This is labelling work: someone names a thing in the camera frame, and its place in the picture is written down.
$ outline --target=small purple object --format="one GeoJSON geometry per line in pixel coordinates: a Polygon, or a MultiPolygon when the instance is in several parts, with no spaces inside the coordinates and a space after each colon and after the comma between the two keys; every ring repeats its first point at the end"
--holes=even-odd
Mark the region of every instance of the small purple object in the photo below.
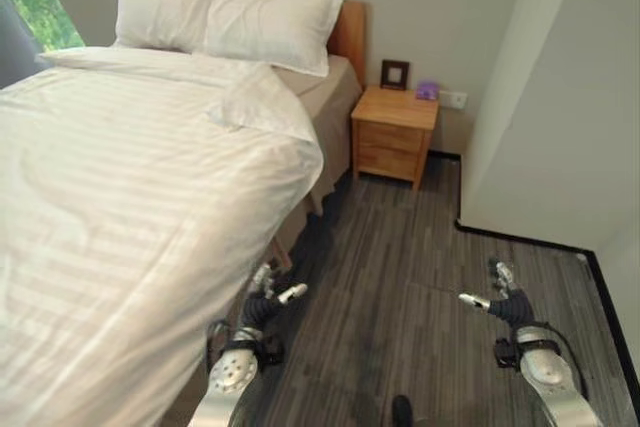
{"type": "Polygon", "coordinates": [[[433,82],[431,80],[423,80],[418,83],[418,88],[416,89],[416,99],[423,100],[437,100],[438,93],[440,92],[440,87],[437,82],[433,82]]]}

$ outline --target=white pillow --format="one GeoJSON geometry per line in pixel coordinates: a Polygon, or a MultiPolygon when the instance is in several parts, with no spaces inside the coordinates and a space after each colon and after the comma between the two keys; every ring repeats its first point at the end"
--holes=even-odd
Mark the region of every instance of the white pillow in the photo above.
{"type": "Polygon", "coordinates": [[[118,0],[116,44],[177,49],[202,46],[211,0],[118,0]]]}
{"type": "Polygon", "coordinates": [[[204,51],[326,77],[343,0],[213,0],[204,51]]]}

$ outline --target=black baseboard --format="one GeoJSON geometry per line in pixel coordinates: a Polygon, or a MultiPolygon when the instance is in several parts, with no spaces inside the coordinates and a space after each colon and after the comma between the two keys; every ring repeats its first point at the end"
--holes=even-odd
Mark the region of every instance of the black baseboard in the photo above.
{"type": "Polygon", "coordinates": [[[461,232],[470,233],[470,234],[484,235],[484,236],[493,237],[496,239],[508,240],[511,242],[520,242],[520,243],[529,244],[529,245],[536,245],[539,247],[547,247],[550,249],[563,250],[563,251],[572,252],[575,254],[582,254],[587,258],[589,271],[591,272],[591,276],[593,277],[593,280],[596,284],[596,288],[598,289],[598,296],[600,297],[600,303],[602,304],[602,308],[607,318],[607,323],[609,324],[609,331],[611,332],[611,337],[613,338],[613,343],[616,347],[616,352],[618,354],[618,360],[620,361],[620,366],[622,367],[622,372],[624,374],[624,378],[627,383],[627,388],[629,389],[631,402],[633,403],[633,409],[636,413],[636,418],[638,420],[638,423],[640,424],[640,383],[638,382],[638,376],[635,371],[635,367],[633,365],[633,360],[631,359],[631,353],[629,352],[627,341],[625,340],[624,333],[622,332],[622,326],[620,325],[618,314],[616,313],[616,309],[613,305],[613,299],[611,298],[611,294],[609,293],[609,289],[607,288],[607,283],[605,282],[604,276],[602,275],[602,270],[600,269],[600,264],[598,263],[598,258],[596,257],[595,252],[593,252],[592,250],[587,250],[580,247],[556,244],[554,242],[546,242],[544,240],[531,239],[528,237],[520,237],[517,235],[503,234],[500,232],[476,229],[474,227],[467,227],[462,225],[459,220],[461,200],[462,200],[461,199],[462,161],[459,155],[457,156],[457,159],[451,157],[454,155],[455,154],[447,154],[447,153],[440,153],[440,152],[434,153],[434,157],[443,157],[443,158],[460,161],[461,175],[460,175],[460,182],[458,182],[458,218],[454,221],[454,225],[457,230],[461,232]]]}
{"type": "Polygon", "coordinates": [[[558,250],[564,250],[566,252],[573,252],[575,254],[587,255],[586,254],[587,251],[580,247],[573,247],[571,245],[564,245],[564,244],[556,244],[555,242],[547,242],[545,240],[530,239],[528,237],[520,237],[518,235],[503,234],[501,232],[493,232],[491,230],[476,229],[475,227],[467,227],[460,223],[460,219],[456,219],[453,222],[453,225],[455,225],[456,229],[459,230],[460,232],[486,235],[487,237],[493,237],[494,239],[509,240],[511,242],[520,242],[521,244],[537,245],[538,247],[548,247],[550,249],[558,249],[558,250]]]}
{"type": "Polygon", "coordinates": [[[618,352],[618,359],[622,366],[622,373],[624,374],[624,379],[627,382],[627,387],[631,394],[633,410],[635,410],[638,424],[640,424],[640,383],[638,382],[638,375],[633,366],[631,352],[629,352],[629,347],[627,346],[627,342],[624,338],[622,326],[620,325],[618,314],[616,314],[616,309],[613,306],[613,299],[611,299],[607,283],[602,275],[598,258],[596,257],[595,252],[591,250],[585,251],[584,254],[587,256],[591,275],[593,276],[596,288],[598,289],[598,295],[600,296],[600,302],[602,302],[604,314],[607,317],[607,323],[609,324],[609,330],[613,337],[613,343],[615,344],[616,351],[618,352]]]}
{"type": "Polygon", "coordinates": [[[454,154],[453,152],[442,152],[440,150],[430,150],[429,157],[436,157],[439,159],[449,159],[460,162],[462,156],[460,154],[454,154]]]}

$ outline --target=wooden nightstand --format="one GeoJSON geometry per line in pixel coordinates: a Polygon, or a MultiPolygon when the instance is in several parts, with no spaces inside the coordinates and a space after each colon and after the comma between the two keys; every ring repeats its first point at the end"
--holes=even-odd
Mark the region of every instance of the wooden nightstand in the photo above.
{"type": "Polygon", "coordinates": [[[351,113],[353,177],[360,172],[413,182],[420,188],[437,100],[419,100],[413,90],[369,86],[351,113]]]}

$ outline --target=striped carpet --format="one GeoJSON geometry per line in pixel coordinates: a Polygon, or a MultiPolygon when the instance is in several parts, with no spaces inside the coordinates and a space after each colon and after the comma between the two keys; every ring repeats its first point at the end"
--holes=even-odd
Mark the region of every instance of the striped carpet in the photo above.
{"type": "Polygon", "coordinates": [[[506,326],[461,304],[492,296],[486,260],[513,262],[537,317],[572,342],[605,425],[637,425],[595,284],[575,255],[453,226],[459,164],[429,158],[422,189],[373,176],[342,179],[294,248],[307,297],[273,327],[287,362],[262,379],[257,425],[391,425],[394,395],[419,425],[546,425],[528,385],[496,368],[506,326]]]}

